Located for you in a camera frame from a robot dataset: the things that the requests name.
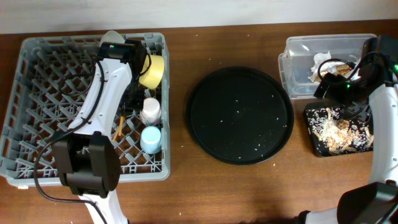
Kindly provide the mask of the pink cup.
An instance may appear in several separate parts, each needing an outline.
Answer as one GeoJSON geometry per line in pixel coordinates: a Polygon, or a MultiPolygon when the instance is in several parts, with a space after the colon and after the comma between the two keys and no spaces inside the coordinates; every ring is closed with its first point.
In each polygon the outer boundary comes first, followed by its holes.
{"type": "Polygon", "coordinates": [[[140,119],[146,126],[155,126],[161,121],[161,106],[155,98],[146,98],[143,109],[140,112],[140,119]]]}

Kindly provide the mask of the yellow bowl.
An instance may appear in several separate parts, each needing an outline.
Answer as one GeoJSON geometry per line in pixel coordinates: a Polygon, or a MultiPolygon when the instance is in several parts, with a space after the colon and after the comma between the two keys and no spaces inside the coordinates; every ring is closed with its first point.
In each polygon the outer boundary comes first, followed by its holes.
{"type": "Polygon", "coordinates": [[[144,62],[139,83],[146,88],[154,90],[162,81],[165,70],[164,58],[160,55],[148,55],[144,62]]]}

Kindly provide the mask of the tissue with gold wrapper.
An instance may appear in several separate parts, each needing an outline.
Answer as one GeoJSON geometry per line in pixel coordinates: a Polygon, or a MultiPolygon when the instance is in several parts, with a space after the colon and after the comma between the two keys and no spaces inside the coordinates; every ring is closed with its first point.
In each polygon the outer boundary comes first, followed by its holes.
{"type": "Polygon", "coordinates": [[[355,59],[354,62],[350,60],[332,58],[330,52],[327,52],[326,54],[316,54],[313,57],[314,66],[310,69],[312,74],[308,76],[308,79],[311,83],[320,83],[321,79],[318,76],[319,68],[321,68],[320,76],[323,78],[327,73],[331,73],[335,76],[341,75],[345,78],[348,78],[352,74],[355,66],[357,66],[360,61],[360,59],[354,55],[353,58],[355,59]]]}

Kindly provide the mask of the light blue cup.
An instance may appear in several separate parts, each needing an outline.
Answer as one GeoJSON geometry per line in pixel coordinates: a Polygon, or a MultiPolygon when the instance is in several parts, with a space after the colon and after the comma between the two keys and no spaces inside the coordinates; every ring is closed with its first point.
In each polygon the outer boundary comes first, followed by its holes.
{"type": "Polygon", "coordinates": [[[148,126],[142,130],[140,146],[148,154],[156,154],[161,150],[161,131],[155,126],[148,126]]]}

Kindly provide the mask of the grey plate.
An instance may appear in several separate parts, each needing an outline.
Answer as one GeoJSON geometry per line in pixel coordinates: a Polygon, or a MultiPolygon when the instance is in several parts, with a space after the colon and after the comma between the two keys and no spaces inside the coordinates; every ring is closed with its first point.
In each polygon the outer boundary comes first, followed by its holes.
{"type": "Polygon", "coordinates": [[[115,30],[110,30],[102,36],[99,46],[113,48],[115,45],[118,46],[124,43],[125,39],[121,34],[115,30]]]}

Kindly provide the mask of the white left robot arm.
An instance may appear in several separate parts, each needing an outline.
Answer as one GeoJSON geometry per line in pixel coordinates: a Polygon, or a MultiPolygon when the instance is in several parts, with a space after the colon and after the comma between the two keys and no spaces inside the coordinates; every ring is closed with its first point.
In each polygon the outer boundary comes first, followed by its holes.
{"type": "Polygon", "coordinates": [[[121,162],[111,142],[118,110],[143,107],[138,79],[151,63],[140,40],[102,41],[93,57],[92,82],[83,106],[67,131],[56,131],[52,149],[62,185],[87,205],[95,223],[128,223],[116,193],[121,162]]]}

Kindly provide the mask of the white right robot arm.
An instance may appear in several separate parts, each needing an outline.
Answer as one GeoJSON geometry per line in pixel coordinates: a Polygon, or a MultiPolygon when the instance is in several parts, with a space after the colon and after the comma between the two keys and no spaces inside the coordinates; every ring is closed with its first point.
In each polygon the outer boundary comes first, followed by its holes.
{"type": "Polygon", "coordinates": [[[397,223],[397,39],[364,42],[354,67],[358,79],[327,73],[314,93],[345,107],[347,119],[373,121],[373,163],[368,185],[344,193],[335,208],[303,211],[295,223],[397,223]]]}

